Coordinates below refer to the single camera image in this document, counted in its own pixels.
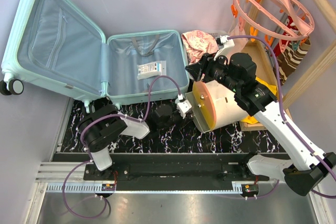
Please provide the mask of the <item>white round drum box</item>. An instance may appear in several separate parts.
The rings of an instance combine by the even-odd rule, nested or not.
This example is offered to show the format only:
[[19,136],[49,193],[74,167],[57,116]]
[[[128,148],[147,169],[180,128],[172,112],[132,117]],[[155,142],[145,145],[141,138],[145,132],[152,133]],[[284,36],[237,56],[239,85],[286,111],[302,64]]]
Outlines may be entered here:
[[234,100],[234,92],[213,80],[194,82],[186,94],[192,105],[193,121],[201,133],[206,133],[247,117]]

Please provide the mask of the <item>light blue hard-shell suitcase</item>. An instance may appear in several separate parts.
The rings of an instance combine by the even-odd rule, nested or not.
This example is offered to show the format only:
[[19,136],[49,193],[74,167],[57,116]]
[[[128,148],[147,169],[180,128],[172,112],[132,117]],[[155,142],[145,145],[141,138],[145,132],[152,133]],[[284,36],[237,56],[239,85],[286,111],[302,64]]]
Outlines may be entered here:
[[[138,80],[138,65],[166,61],[166,75]],[[1,69],[1,93],[19,95],[24,83],[84,103],[116,105],[175,99],[190,82],[176,30],[106,37],[71,0],[20,0]]]

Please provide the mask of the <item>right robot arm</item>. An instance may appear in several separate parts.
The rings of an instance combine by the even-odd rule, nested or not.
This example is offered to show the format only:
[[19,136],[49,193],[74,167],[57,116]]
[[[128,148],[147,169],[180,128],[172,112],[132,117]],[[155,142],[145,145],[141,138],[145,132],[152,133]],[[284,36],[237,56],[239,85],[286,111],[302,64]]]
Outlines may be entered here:
[[259,121],[290,157],[285,160],[250,154],[238,167],[242,179],[267,176],[285,182],[296,194],[305,196],[328,175],[335,177],[335,153],[318,148],[295,126],[281,101],[256,80],[257,65],[249,54],[235,53],[229,59],[204,54],[199,62],[185,69],[194,81],[214,80],[233,92],[235,103]]

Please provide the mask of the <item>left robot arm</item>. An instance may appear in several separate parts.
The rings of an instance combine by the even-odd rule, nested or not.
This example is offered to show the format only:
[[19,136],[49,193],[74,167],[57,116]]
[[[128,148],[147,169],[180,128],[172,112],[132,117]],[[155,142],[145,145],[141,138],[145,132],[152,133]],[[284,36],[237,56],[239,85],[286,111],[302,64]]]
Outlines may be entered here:
[[154,138],[172,126],[183,125],[191,120],[192,105],[184,100],[171,105],[161,104],[145,119],[136,119],[118,111],[113,104],[108,104],[96,111],[89,105],[89,112],[81,108],[83,118],[77,130],[80,140],[87,148],[90,159],[95,164],[95,174],[103,180],[113,175],[112,159],[108,146],[120,135],[130,136],[139,140]]

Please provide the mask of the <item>white toiletry pack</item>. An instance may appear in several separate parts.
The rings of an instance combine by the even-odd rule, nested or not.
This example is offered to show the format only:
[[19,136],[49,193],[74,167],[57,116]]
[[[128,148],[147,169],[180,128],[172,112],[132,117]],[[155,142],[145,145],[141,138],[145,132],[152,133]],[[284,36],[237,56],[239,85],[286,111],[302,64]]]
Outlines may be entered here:
[[153,61],[138,65],[138,80],[162,75],[166,75],[166,61]]

